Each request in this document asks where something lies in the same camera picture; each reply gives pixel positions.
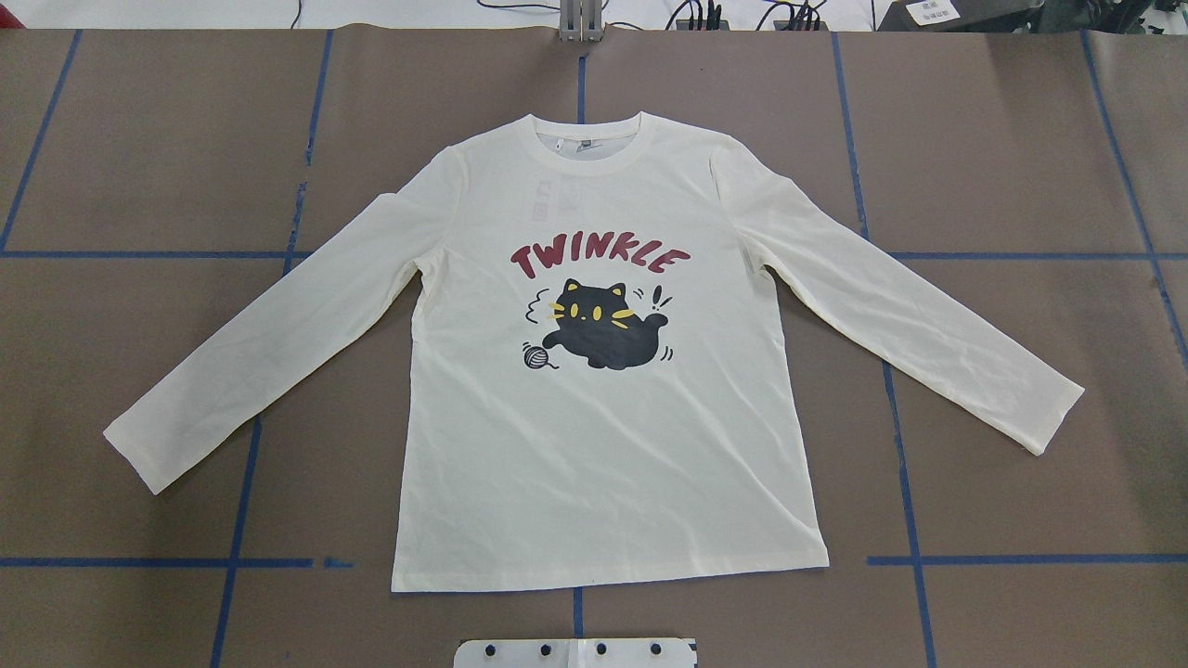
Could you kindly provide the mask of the black box with label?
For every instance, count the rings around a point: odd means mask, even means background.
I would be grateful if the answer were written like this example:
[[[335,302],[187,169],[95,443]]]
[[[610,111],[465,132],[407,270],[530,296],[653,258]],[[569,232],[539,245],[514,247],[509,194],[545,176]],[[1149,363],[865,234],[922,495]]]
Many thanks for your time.
[[[896,1],[878,32],[1009,33],[1026,29],[1044,1]]]

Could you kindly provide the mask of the grey aluminium frame post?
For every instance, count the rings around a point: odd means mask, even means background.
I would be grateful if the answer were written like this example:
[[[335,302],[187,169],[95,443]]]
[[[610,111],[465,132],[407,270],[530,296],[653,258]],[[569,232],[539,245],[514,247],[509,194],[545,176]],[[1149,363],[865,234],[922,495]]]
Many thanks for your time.
[[[601,0],[561,0],[560,40],[565,43],[599,42],[605,34]]]

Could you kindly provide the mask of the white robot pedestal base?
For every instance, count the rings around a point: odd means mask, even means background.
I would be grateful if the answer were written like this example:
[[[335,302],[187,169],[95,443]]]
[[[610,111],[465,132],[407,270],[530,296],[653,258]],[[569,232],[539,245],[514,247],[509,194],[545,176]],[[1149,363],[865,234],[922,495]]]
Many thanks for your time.
[[[454,667],[696,667],[696,642],[678,637],[474,639]]]

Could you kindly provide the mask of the cream long-sleeve cat shirt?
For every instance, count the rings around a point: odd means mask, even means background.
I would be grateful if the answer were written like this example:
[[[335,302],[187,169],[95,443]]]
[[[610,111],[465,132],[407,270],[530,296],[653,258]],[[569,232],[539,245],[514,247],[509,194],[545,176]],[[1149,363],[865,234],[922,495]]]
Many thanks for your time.
[[[374,198],[103,436],[162,492],[413,278],[397,593],[826,567],[777,282],[1034,454],[1082,393],[726,133],[525,116]]]

